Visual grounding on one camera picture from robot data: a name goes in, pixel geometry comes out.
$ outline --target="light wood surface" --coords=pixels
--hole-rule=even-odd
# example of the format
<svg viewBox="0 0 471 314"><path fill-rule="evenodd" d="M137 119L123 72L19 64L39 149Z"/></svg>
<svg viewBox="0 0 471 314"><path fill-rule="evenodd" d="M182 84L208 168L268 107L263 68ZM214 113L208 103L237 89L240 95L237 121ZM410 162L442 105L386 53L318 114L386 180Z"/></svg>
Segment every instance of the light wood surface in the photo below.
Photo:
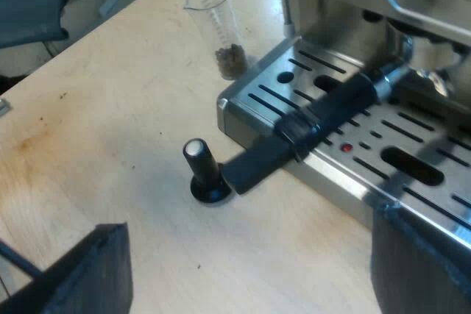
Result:
<svg viewBox="0 0 471 314"><path fill-rule="evenodd" d="M5 94L0 236L40 268L96 224L130 228L132 313L379 313L370 233L285 171L205 207L182 147L241 150L185 0L137 0ZM249 54L282 39L280 0L234 0ZM6 263L10 292L27 278Z"/></svg>

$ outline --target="chair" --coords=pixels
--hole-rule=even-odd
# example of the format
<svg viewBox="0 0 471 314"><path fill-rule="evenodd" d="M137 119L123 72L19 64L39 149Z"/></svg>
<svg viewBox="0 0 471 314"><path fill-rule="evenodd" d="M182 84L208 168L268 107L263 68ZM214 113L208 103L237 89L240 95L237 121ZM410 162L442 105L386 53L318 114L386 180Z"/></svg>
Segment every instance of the chair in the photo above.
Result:
<svg viewBox="0 0 471 314"><path fill-rule="evenodd" d="M0 0L0 49L45 40L65 40L60 14L68 0Z"/></svg>

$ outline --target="stainless steel drip tray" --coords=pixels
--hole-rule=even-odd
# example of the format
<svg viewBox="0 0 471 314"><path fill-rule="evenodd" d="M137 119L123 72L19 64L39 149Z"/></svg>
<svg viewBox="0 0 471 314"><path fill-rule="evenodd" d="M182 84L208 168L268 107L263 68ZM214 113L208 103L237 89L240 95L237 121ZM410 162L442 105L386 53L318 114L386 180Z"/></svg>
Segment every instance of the stainless steel drip tray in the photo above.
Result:
<svg viewBox="0 0 471 314"><path fill-rule="evenodd" d="M219 96L219 128L247 147L280 116L341 85L357 65L303 40L285 41ZM471 120L450 108L431 110L423 96L399 89L287 170L367 226L372 207L399 203L471 251L471 131L459 123Z"/></svg>

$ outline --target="floor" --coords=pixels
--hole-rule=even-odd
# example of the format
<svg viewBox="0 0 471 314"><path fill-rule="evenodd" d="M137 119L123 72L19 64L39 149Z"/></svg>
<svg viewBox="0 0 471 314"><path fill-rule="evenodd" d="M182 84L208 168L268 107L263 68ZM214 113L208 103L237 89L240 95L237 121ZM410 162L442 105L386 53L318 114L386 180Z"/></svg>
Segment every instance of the floor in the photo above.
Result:
<svg viewBox="0 0 471 314"><path fill-rule="evenodd" d="M0 49L0 76L30 74L134 0L120 0L111 13L103 18L98 14L98 9L104 1L70 0L61 18L63 28L67 29L70 36L68 40Z"/></svg>

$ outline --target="measuring cup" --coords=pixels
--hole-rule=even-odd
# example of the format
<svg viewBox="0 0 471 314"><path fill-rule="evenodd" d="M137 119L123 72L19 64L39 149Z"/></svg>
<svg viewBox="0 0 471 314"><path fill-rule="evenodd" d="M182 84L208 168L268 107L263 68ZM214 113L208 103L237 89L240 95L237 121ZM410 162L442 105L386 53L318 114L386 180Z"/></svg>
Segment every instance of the measuring cup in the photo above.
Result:
<svg viewBox="0 0 471 314"><path fill-rule="evenodd" d="M186 0L191 15L206 41L224 79L237 79L247 71L231 0Z"/></svg>

